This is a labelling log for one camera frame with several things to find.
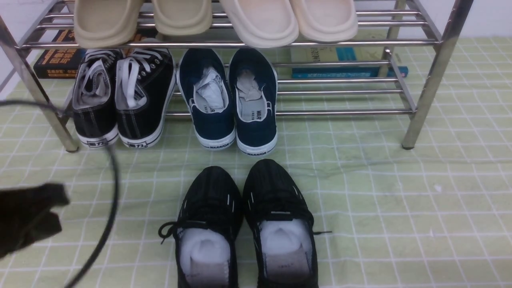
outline black canvas sneaker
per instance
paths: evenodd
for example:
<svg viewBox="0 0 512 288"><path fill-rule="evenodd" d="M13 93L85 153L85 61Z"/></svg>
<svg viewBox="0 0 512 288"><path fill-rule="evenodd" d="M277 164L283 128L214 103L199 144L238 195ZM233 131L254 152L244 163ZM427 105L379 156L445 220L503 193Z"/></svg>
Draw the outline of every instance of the black canvas sneaker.
<svg viewBox="0 0 512 288"><path fill-rule="evenodd" d="M278 142L274 67L258 50L240 49L229 64L229 85L237 105L238 148L249 156L267 155Z"/></svg>
<svg viewBox="0 0 512 288"><path fill-rule="evenodd" d="M127 147L145 149L157 143L175 85L175 63L169 49L134 49L118 62L117 123Z"/></svg>
<svg viewBox="0 0 512 288"><path fill-rule="evenodd" d="M163 240L172 235L176 241L179 288L238 287L234 242L242 210L238 187L224 169L208 167L197 176L178 220L158 231Z"/></svg>
<svg viewBox="0 0 512 288"><path fill-rule="evenodd" d="M99 148L118 138L115 73L121 50L87 50L73 87L73 120L83 145Z"/></svg>
<svg viewBox="0 0 512 288"><path fill-rule="evenodd" d="M274 160L258 161L245 181L243 203L258 287L317 288L313 215L290 174Z"/></svg>
<svg viewBox="0 0 512 288"><path fill-rule="evenodd" d="M212 49L189 49L177 74L199 143L208 150L228 148L236 134L234 101L220 57Z"/></svg>

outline blue book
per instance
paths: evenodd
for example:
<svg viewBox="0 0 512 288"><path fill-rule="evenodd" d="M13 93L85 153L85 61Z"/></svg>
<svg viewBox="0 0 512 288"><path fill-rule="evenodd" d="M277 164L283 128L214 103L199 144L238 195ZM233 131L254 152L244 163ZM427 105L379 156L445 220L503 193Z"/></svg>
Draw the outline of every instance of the blue book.
<svg viewBox="0 0 512 288"><path fill-rule="evenodd" d="M379 37L379 30L370 30L363 35L366 38ZM320 47L320 48L291 48L291 60L300 62L338 62L338 61L374 61L380 60L382 47ZM400 57L395 53L395 61L399 64L402 77L407 77L409 69L400 66ZM319 68L292 68L292 78L361 78L377 77L379 66L353 66L353 67L319 67ZM388 77L395 77L395 72L388 71Z"/></svg>

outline black cloth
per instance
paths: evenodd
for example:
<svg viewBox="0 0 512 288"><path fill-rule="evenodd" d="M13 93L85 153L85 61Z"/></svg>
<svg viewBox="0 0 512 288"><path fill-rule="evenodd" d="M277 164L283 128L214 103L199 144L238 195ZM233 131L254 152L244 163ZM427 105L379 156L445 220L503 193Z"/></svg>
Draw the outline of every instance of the black cloth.
<svg viewBox="0 0 512 288"><path fill-rule="evenodd" d="M50 210L69 203L62 184L0 190L0 258L61 232Z"/></svg>

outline navy canvas sneaker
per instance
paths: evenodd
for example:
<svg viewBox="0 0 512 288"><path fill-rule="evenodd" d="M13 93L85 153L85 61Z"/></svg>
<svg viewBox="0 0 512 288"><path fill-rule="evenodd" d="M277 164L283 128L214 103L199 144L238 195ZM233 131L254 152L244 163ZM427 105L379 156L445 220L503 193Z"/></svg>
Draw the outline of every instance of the navy canvas sneaker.
<svg viewBox="0 0 512 288"><path fill-rule="evenodd" d="M234 243L242 225L241 202L237 185L221 167L208 167L193 181L177 221L158 231L163 240L174 236L176 241L179 288L238 287Z"/></svg>
<svg viewBox="0 0 512 288"><path fill-rule="evenodd" d="M233 144L234 103L217 53L212 49L187 50L178 68L178 87L201 145L222 150Z"/></svg>
<svg viewBox="0 0 512 288"><path fill-rule="evenodd" d="M274 160L249 171L242 196L254 236L258 288L318 288L313 215L290 174Z"/></svg>
<svg viewBox="0 0 512 288"><path fill-rule="evenodd" d="M236 95L238 147L249 156L270 153L278 141L274 67L258 50L240 49L229 64L229 85Z"/></svg>

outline black cable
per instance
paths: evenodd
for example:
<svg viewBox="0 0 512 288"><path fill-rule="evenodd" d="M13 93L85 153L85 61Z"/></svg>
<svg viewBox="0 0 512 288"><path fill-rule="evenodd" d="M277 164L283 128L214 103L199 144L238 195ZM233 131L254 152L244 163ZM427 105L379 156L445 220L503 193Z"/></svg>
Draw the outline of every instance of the black cable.
<svg viewBox="0 0 512 288"><path fill-rule="evenodd" d="M43 102L33 102L33 101L26 101L26 100L5 100L0 101L0 107L3 106L10 106L10 105L22 105L22 106L33 106L33 107L39 107L41 109L49 110L53 113L60 114L60 115L66 115L69 117L72 117L73 114L71 111L65 111L63 109L59 109L52 104L49 103L43 103ZM112 232L112 228L114 227L114 221L116 220L116 214L117 209L119 206L119 165L116 160L116 156L114 154L114 148L107 145L105 146L106 152L109 155L110 163L112 166L112 171L114 172L114 193L112 196L112 205L110 208L109 217L107 219L105 229L103 230L103 234L101 234L101 237L98 240L98 244L94 248L94 251L91 253L85 264L82 266L80 271L76 273L76 275L64 286L65 288L72 288L74 287L84 276L85 274L91 269L92 265L98 258L99 254L101 253L101 250L105 247L106 241L108 240L110 233Z"/></svg>

